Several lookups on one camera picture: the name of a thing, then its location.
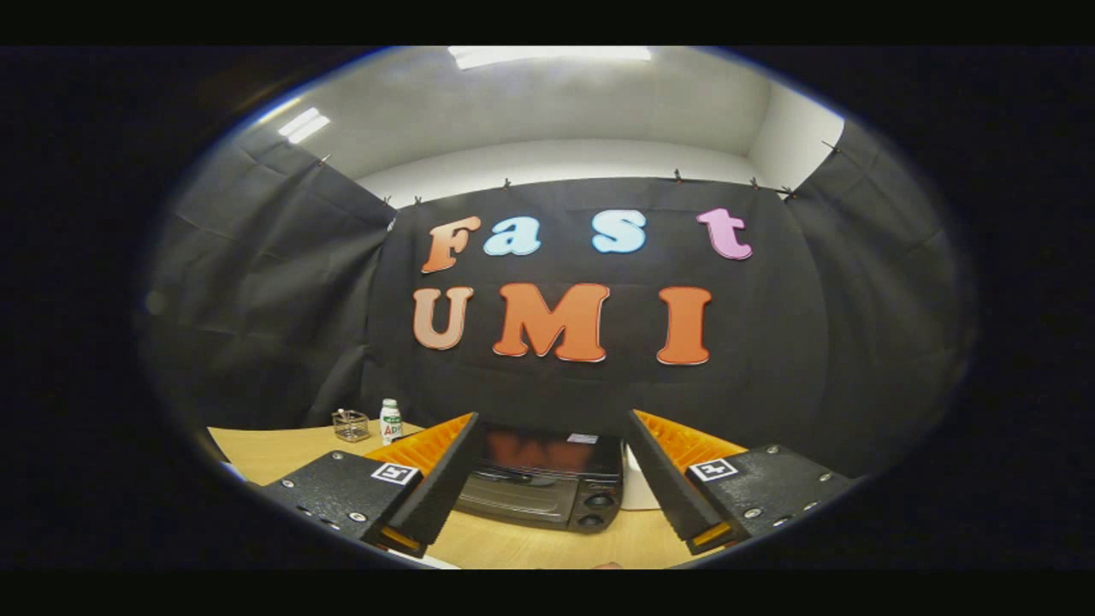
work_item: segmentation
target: orange letter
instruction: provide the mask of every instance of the orange letter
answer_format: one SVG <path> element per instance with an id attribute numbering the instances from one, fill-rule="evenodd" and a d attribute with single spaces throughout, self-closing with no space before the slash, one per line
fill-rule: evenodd
<path id="1" fill-rule="evenodd" d="M 414 337 L 418 344 L 438 351 L 456 347 L 464 335 L 464 311 L 473 292 L 471 287 L 457 286 L 445 293 L 449 298 L 449 328 L 445 334 L 437 334 L 434 332 L 434 303 L 441 291 L 436 288 L 414 291 Z"/>
<path id="2" fill-rule="evenodd" d="M 601 303 L 609 295 L 609 287 L 577 283 L 566 291 L 555 311 L 549 310 L 535 284 L 512 282 L 499 291 L 506 298 L 506 322 L 502 326 L 502 340 L 494 346 L 499 356 L 520 358 L 529 348 L 521 342 L 521 328 L 529 335 L 529 342 L 537 356 L 543 358 L 551 351 L 555 339 L 566 330 L 563 345 L 555 350 L 560 360 L 568 362 L 600 362 L 604 350 L 600 346 Z"/>
<path id="3" fill-rule="evenodd" d="M 666 347 L 658 351 L 662 364 L 694 367 L 711 358 L 703 348 L 703 305 L 711 301 L 711 291 L 693 286 L 671 286 L 658 297 L 669 304 L 669 327 Z"/>
<path id="4" fill-rule="evenodd" d="M 440 271 L 456 265 L 457 259 L 451 252 L 462 251 L 468 245 L 468 231 L 474 231 L 479 225 L 479 216 L 469 216 L 430 229 L 429 234 L 434 236 L 434 242 L 429 246 L 429 258 L 422 266 L 422 272 Z"/>

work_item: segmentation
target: small glass jar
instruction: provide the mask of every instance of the small glass jar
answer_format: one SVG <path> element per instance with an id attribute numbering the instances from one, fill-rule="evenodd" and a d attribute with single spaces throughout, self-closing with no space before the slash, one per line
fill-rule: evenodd
<path id="1" fill-rule="evenodd" d="M 338 409 L 331 414 L 335 426 L 335 437 L 356 443 L 369 438 L 369 418 L 365 414 Z"/>

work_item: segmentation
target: toaster oven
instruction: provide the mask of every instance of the toaster oven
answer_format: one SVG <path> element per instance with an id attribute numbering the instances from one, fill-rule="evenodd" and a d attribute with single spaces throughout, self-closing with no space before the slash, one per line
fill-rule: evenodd
<path id="1" fill-rule="evenodd" d="M 619 438 L 488 425 L 456 510 L 541 528 L 603 531 L 623 499 Z"/>

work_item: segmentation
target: wooden table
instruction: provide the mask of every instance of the wooden table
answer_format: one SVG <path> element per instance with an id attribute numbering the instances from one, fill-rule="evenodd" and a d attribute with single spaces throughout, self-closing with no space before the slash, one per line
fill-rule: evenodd
<path id="1" fill-rule="evenodd" d="M 331 428 L 210 428 L 209 434 L 244 477 L 265 486 L 333 450 L 364 455 L 379 449 L 378 423 L 371 420 L 372 437 L 357 443 L 336 439 Z M 403 427 L 404 434 L 422 430 L 407 423 Z M 592 569 L 608 562 L 624 569 L 664 569 L 699 558 L 689 554 L 661 511 L 621 511 L 608 528 L 592 535 L 531 528 L 453 511 L 426 556 L 461 569 Z"/>

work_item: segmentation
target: white bottle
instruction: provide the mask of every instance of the white bottle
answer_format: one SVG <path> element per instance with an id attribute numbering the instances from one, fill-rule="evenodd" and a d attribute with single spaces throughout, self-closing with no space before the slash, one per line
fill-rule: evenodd
<path id="1" fill-rule="evenodd" d="M 384 398 L 384 406 L 380 409 L 380 439 L 384 445 L 391 445 L 392 441 L 403 437 L 403 417 L 395 406 L 395 400 Z"/>

